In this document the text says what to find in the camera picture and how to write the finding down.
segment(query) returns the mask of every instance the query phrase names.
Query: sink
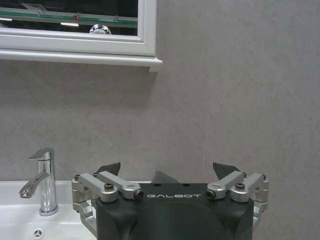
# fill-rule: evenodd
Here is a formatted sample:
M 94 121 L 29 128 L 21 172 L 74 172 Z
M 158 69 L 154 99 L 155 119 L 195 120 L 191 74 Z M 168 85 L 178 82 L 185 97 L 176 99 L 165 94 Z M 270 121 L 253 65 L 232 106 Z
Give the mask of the sink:
M 59 210 L 40 216 L 40 194 L 22 199 L 19 190 L 26 181 L 0 181 L 1 240 L 95 240 L 72 208 L 71 181 L 56 181 Z

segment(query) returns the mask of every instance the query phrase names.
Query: shelf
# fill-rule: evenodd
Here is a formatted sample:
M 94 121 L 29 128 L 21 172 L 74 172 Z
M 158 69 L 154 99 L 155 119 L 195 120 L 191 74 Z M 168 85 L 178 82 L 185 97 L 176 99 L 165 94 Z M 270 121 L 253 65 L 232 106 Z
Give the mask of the shelf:
M 149 67 L 150 72 L 157 72 L 162 65 L 162 61 L 154 56 L 72 53 L 4 48 L 0 48 L 0 59 L 76 64 L 140 66 Z

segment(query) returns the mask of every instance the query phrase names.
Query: silver metal linkage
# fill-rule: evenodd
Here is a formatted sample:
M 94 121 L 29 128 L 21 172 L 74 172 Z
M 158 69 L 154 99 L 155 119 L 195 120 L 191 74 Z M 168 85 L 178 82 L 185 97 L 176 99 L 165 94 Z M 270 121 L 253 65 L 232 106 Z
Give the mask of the silver metal linkage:
M 108 171 L 100 172 L 97 178 L 105 183 L 114 184 L 125 199 L 139 200 L 144 197 L 144 192 L 138 183 L 126 181 Z
M 226 192 L 236 183 L 242 182 L 244 175 L 241 171 L 234 171 L 217 182 L 207 185 L 206 195 L 209 199 L 224 199 Z
M 230 191 L 231 199 L 245 203 L 249 198 L 254 201 L 253 227 L 256 227 L 262 213 L 268 208 L 269 180 L 263 174 L 253 173 L 246 177 L 240 171 L 234 171 L 217 182 L 207 185 L 207 197 L 211 200 L 223 199 Z
M 139 200 L 144 196 L 138 183 L 129 182 L 107 171 L 95 174 L 96 177 L 83 173 L 72 179 L 72 207 L 80 213 L 80 219 L 89 231 L 97 237 L 97 222 L 92 207 L 96 207 L 96 199 L 112 203 L 118 199 L 118 191 L 126 199 Z

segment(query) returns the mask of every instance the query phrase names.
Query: sink drain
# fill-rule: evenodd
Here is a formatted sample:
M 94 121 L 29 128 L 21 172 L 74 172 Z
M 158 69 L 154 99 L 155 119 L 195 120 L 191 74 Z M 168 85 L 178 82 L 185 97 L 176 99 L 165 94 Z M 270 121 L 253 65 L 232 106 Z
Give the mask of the sink drain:
M 38 240 L 42 239 L 44 236 L 44 231 L 41 228 L 37 228 L 33 231 L 33 238 Z

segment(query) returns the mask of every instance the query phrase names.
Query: logo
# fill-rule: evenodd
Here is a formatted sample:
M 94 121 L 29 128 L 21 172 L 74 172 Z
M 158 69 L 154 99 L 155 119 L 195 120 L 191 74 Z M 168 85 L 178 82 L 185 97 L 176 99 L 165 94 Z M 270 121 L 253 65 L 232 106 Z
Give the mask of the logo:
M 165 198 L 165 199 L 191 199 L 191 198 L 199 198 L 201 194 L 174 194 L 174 195 L 163 195 L 163 194 L 148 194 L 146 197 L 150 199 L 157 199 L 157 198 Z

